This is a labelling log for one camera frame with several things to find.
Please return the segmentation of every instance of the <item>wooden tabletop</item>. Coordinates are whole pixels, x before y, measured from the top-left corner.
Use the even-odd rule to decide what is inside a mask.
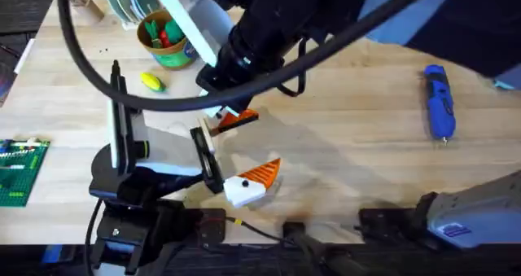
[[[124,31],[105,0],[96,26],[77,20],[83,50],[108,78],[114,59],[129,83],[153,71],[174,82],[191,72],[167,72]],[[237,19],[239,13],[232,11]],[[295,52],[288,55],[294,59]],[[421,72],[444,65],[453,91],[457,130],[447,147],[431,141]],[[521,95],[494,89],[475,72],[403,47],[360,40],[308,72],[297,99],[276,90],[254,98],[253,124],[216,139],[223,173],[231,175],[281,157],[278,186],[246,208],[202,184],[173,195],[188,207],[223,207],[268,232],[286,218],[308,223],[325,241],[359,242],[352,226],[360,207],[412,206],[429,191],[458,191],[521,166]],[[96,198],[88,193],[90,163],[107,142],[106,99],[72,62],[55,2],[15,85],[0,109],[0,138],[52,141],[25,208],[0,208],[0,243],[81,243]],[[162,118],[169,118],[168,113]],[[264,242],[228,225],[226,240]]]

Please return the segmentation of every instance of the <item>blue screwdriver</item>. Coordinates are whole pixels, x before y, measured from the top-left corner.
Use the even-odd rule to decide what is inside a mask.
[[[450,95],[449,80],[440,65],[429,65],[424,71],[427,79],[427,109],[431,122],[431,134],[447,146],[447,141],[456,129],[453,111],[453,97]]]

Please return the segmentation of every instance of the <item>blue label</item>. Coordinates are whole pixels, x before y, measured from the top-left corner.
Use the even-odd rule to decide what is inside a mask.
[[[183,47],[183,52],[185,52],[186,57],[189,59],[193,59],[197,57],[197,50],[190,43],[190,41],[186,41],[185,46]]]
[[[463,226],[459,223],[455,223],[455,222],[438,227],[438,230],[440,232],[442,232],[443,234],[445,234],[445,236],[448,236],[450,238],[453,238],[453,237],[456,237],[459,235],[463,235],[463,234],[469,234],[470,232],[472,232],[465,226]]]

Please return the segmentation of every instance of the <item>black cable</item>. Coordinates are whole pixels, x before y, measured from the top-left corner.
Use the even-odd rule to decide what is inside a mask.
[[[303,57],[306,54],[306,43],[308,42],[308,38],[304,37],[302,40],[300,40],[299,43],[299,58]],[[296,89],[296,91],[292,91],[288,89],[285,85],[280,84],[278,85],[277,89],[281,91],[283,94],[286,94],[290,97],[297,97],[300,94],[304,93],[306,90],[306,71],[303,71],[299,74],[299,85]]]
[[[104,78],[94,70],[81,51],[72,25],[69,1],[58,0],[58,9],[59,22],[61,23],[63,37],[65,38],[65,42],[72,58],[81,72],[86,76],[87,80],[90,81],[96,89],[100,90],[110,99],[114,99],[118,103],[123,103],[127,107],[161,112],[178,112],[214,107],[235,99],[244,99],[280,85],[284,81],[289,81],[305,70],[310,69],[321,63],[323,60],[331,57],[336,52],[342,50],[345,46],[356,41],[359,37],[363,37],[370,30],[376,28],[382,22],[389,19],[414,1],[415,0],[390,0],[385,2],[363,19],[357,21],[349,28],[346,28],[333,39],[267,76],[258,77],[254,81],[250,81],[233,89],[223,90],[222,92],[209,94],[203,97],[161,100],[123,94],[111,88]]]
[[[83,262],[85,264],[85,273],[87,276],[94,276],[94,272],[92,271],[92,265],[90,264],[90,237],[92,236],[92,229],[94,228],[94,222],[96,221],[96,217],[98,216],[99,207],[101,206],[101,199],[98,199],[96,202],[96,206],[94,206],[94,211],[92,212],[92,216],[90,216],[89,225],[87,226],[87,233],[85,235],[85,246],[83,247]]]
[[[227,217],[226,220],[235,223],[237,219],[233,218],[233,217]],[[252,225],[248,224],[245,221],[241,220],[241,224],[240,225],[248,228],[249,230],[251,230],[251,231],[253,231],[253,232],[255,232],[255,233],[259,234],[259,235],[262,235],[262,236],[266,237],[267,239],[272,239],[272,240],[275,240],[275,241],[280,242],[280,243],[293,244],[293,242],[290,241],[290,240],[279,238],[279,237],[277,237],[275,235],[267,234],[264,231],[257,229],[255,226],[252,226]]]

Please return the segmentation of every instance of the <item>gray machine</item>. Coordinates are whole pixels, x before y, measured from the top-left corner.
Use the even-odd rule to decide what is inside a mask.
[[[521,171],[453,194],[440,193],[427,229],[460,248],[521,243]]]
[[[457,193],[426,194],[416,208],[363,208],[358,216],[367,243],[434,250],[521,243],[521,171]]]

